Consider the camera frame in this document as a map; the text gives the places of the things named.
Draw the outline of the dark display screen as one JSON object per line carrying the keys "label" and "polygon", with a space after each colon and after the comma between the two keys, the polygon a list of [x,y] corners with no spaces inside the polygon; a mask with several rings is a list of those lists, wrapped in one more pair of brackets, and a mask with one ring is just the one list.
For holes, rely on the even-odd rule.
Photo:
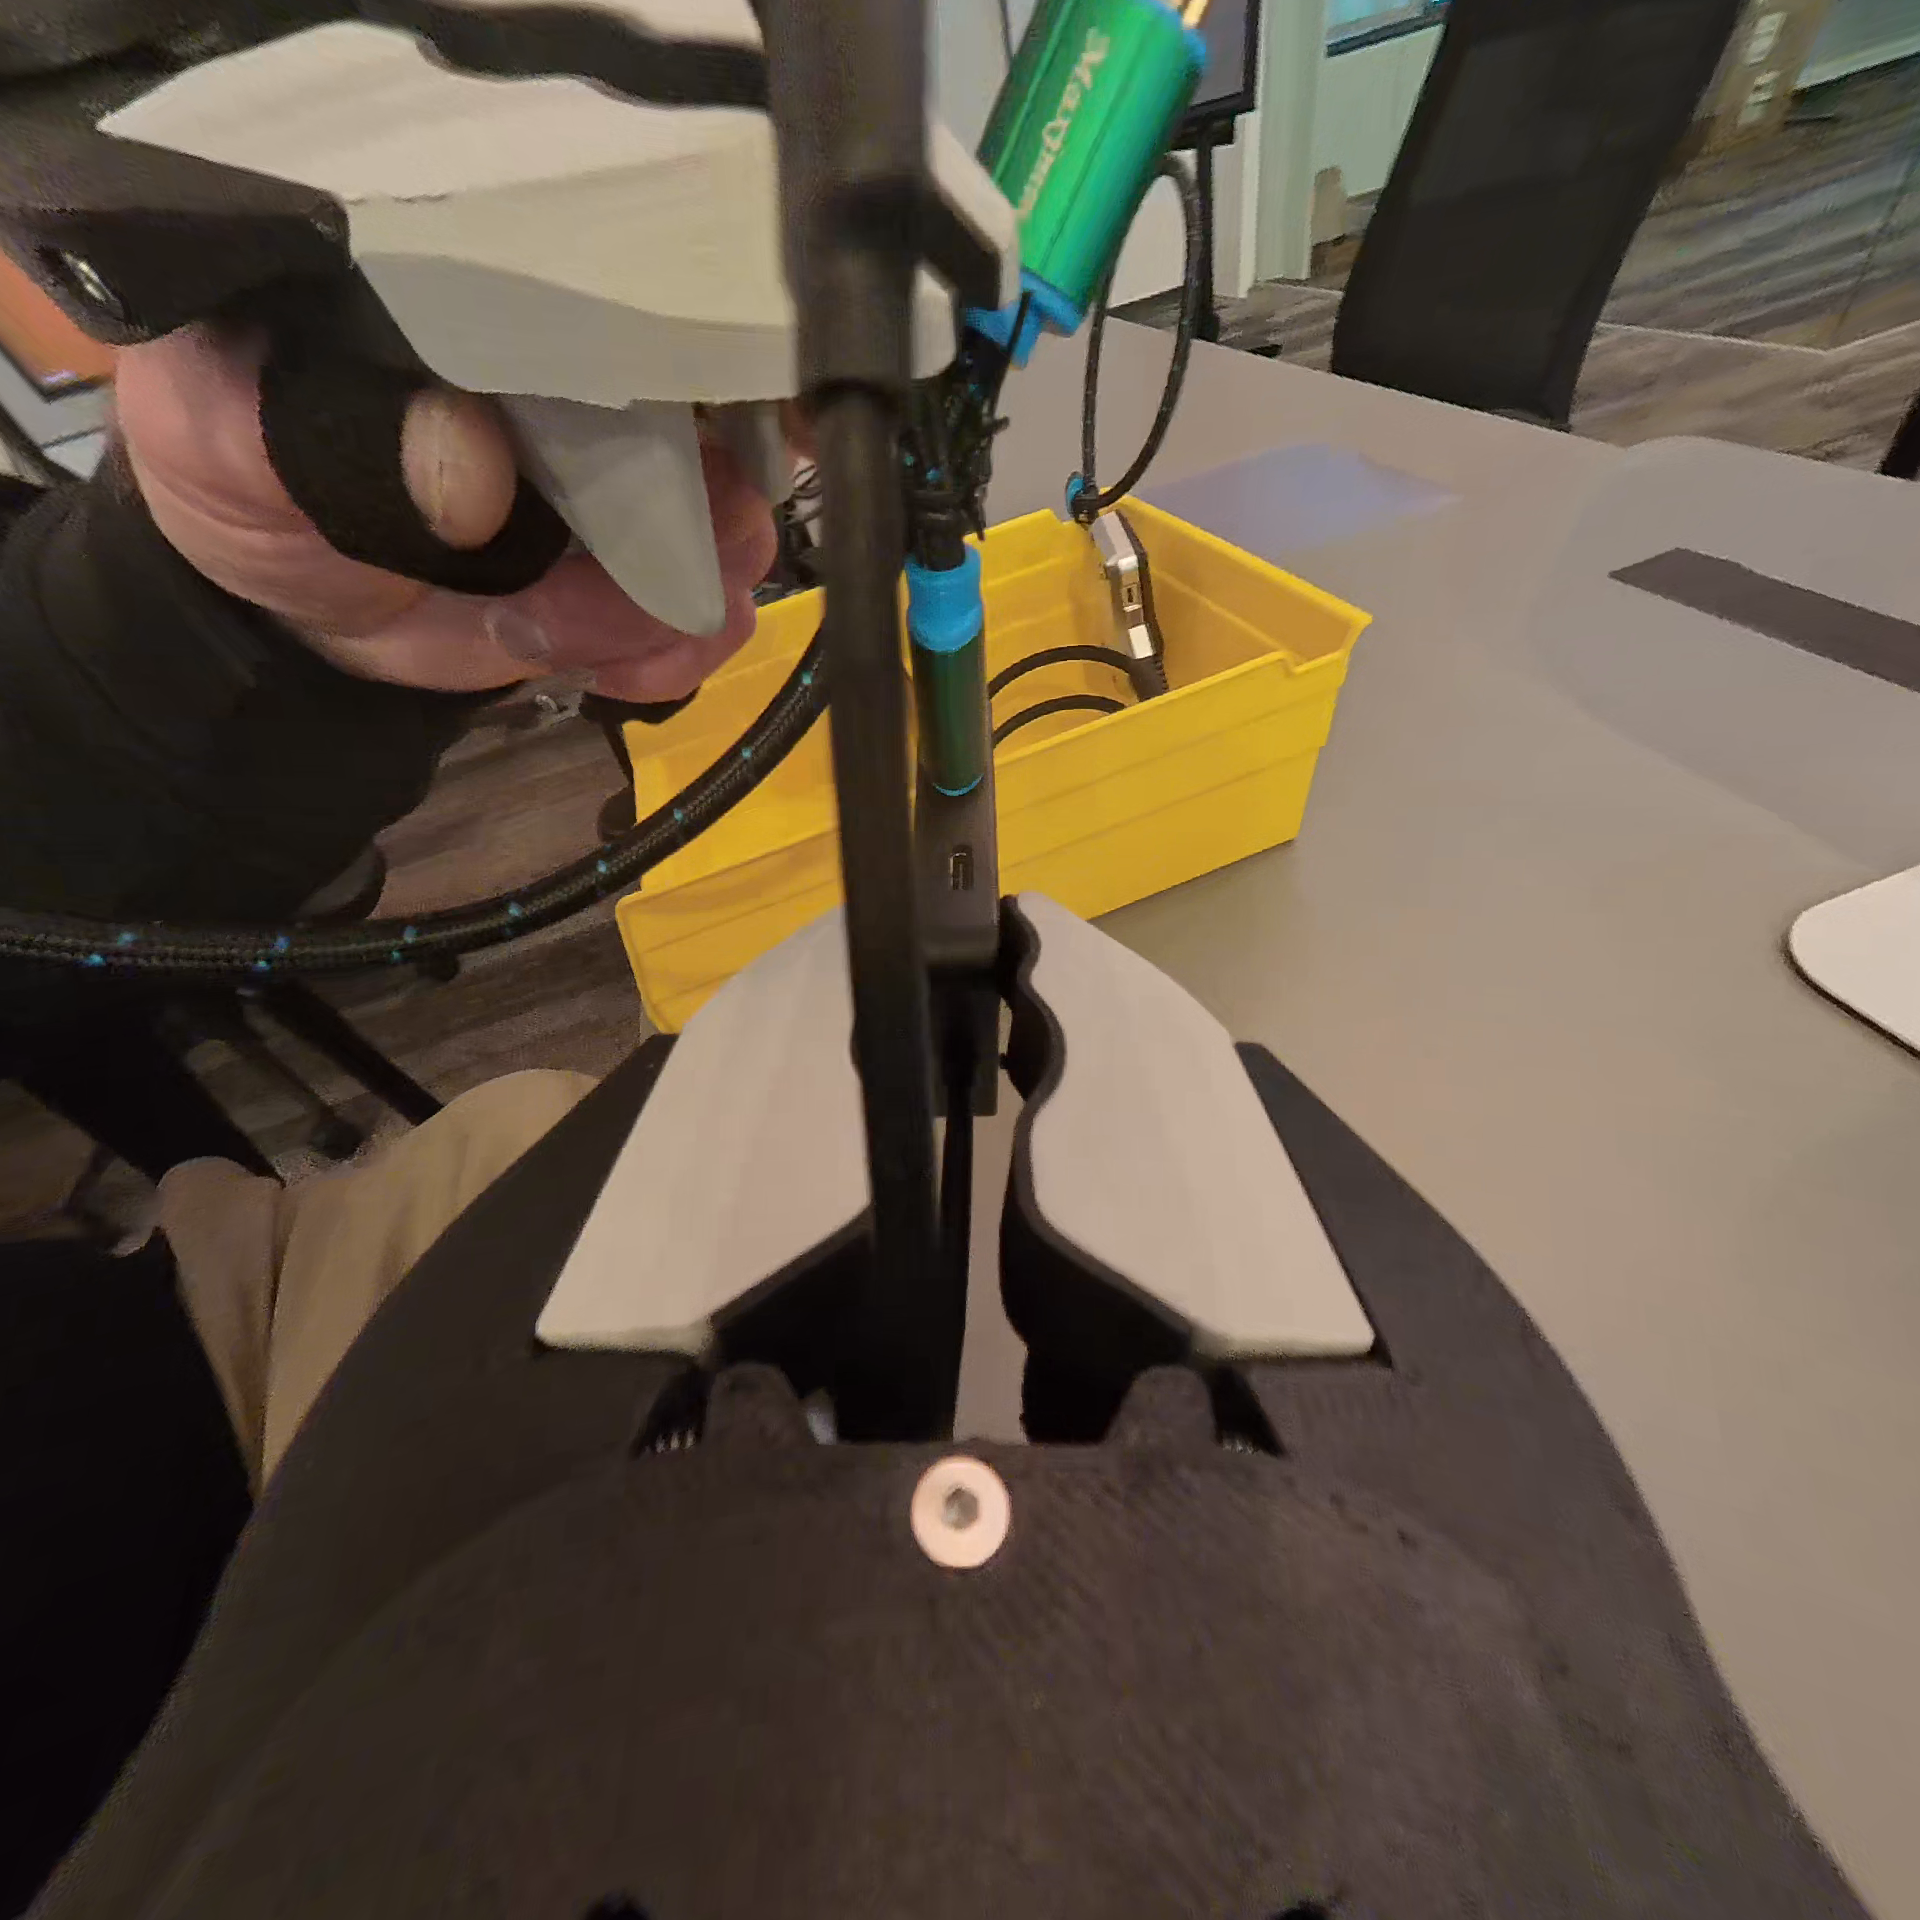
{"label": "dark display screen", "polygon": [[1178,151],[1230,139],[1259,99],[1264,3],[1217,0],[1197,7],[1205,60],[1172,136]]}

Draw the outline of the black office chair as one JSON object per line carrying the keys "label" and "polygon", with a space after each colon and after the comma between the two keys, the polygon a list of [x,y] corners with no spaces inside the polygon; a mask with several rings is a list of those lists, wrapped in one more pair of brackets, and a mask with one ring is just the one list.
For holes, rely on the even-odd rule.
{"label": "black office chair", "polygon": [[1741,3],[1452,4],[1333,326],[1340,378],[1565,432]]}

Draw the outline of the person's left hand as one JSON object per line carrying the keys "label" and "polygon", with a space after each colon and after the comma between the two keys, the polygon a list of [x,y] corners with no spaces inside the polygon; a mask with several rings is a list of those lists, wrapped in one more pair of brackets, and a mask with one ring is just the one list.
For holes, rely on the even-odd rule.
{"label": "person's left hand", "polygon": [[727,609],[713,637],[639,609],[592,558],[566,558],[503,601],[453,595],[341,556],[299,513],[259,426],[261,355],[235,326],[183,326],[114,350],[118,442],[180,558],[274,614],[328,664],[462,694],[573,676],[610,699],[667,704],[753,633],[757,587],[780,556],[776,516],[723,447],[700,449]]}

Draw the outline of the person's left forearm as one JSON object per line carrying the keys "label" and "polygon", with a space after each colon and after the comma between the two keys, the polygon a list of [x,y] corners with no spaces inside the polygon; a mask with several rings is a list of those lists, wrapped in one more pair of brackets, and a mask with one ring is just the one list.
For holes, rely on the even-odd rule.
{"label": "person's left forearm", "polygon": [[482,694],[368,683],[205,581],[114,463],[6,478],[4,905],[270,922],[429,792]]}

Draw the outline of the yellow plastic bin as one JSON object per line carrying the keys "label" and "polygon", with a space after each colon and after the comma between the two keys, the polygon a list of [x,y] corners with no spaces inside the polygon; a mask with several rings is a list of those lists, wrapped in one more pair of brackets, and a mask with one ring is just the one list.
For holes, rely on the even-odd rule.
{"label": "yellow plastic bin", "polygon": [[[1125,510],[1150,560],[1171,693],[1060,650],[1111,652],[1111,590],[1086,530],[1039,510],[992,527],[987,670],[997,686],[1002,888],[1086,920],[1291,841],[1349,657],[1372,617],[1146,501]],[[817,721],[732,813],[616,905],[638,995],[675,1033],[727,982],[842,897],[833,733]]]}

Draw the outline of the wooden book stand white base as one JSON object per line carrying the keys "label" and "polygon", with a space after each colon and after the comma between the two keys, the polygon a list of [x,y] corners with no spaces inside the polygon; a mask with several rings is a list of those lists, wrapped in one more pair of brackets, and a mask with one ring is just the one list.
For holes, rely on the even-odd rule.
{"label": "wooden book stand white base", "polygon": [[1917,1055],[1917,868],[1808,905],[1787,954],[1817,995]]}

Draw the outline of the person's khaki trouser leg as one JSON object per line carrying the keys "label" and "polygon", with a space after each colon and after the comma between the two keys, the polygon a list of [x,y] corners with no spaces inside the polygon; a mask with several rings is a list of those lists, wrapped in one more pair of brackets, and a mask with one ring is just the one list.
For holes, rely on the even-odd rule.
{"label": "person's khaki trouser leg", "polygon": [[228,1159],[160,1178],[159,1233],[255,1494],[411,1266],[592,1091],[590,1072],[526,1068],[294,1185]]}

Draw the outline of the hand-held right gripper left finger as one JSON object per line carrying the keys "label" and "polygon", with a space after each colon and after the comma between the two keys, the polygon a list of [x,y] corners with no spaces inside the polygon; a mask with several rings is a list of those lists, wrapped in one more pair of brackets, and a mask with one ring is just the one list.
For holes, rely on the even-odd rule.
{"label": "hand-held right gripper left finger", "polygon": [[686,1021],[535,1337],[563,1352],[711,1356],[727,1310],[859,1225],[871,1199],[836,905]]}

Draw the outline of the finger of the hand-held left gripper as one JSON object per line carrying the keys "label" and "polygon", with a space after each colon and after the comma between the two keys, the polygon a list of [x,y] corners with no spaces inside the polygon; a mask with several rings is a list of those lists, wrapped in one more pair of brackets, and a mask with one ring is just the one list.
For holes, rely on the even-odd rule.
{"label": "finger of the hand-held left gripper", "polygon": [[455,71],[590,84],[639,106],[767,106],[761,24],[746,3],[363,3]]}
{"label": "finger of the hand-held left gripper", "polygon": [[100,120],[312,187],[420,359],[492,396],[803,390],[757,21],[332,21]]}

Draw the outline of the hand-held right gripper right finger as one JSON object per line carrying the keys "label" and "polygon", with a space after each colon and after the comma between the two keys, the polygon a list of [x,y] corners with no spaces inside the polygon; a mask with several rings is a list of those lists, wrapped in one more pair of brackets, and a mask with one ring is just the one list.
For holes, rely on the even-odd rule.
{"label": "hand-held right gripper right finger", "polygon": [[1001,1275],[1030,1356],[1368,1356],[1372,1319],[1224,1021],[1040,892],[1004,901],[1002,932]]}

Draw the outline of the black cable silver plugs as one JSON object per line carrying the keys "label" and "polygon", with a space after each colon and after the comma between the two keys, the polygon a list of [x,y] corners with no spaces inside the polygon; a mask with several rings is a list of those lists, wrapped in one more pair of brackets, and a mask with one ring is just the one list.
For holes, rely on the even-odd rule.
{"label": "black cable silver plugs", "polygon": [[1060,604],[1046,605],[1046,620],[989,670],[997,754],[1172,693],[1155,571],[1130,510],[1078,519],[1065,560]]}

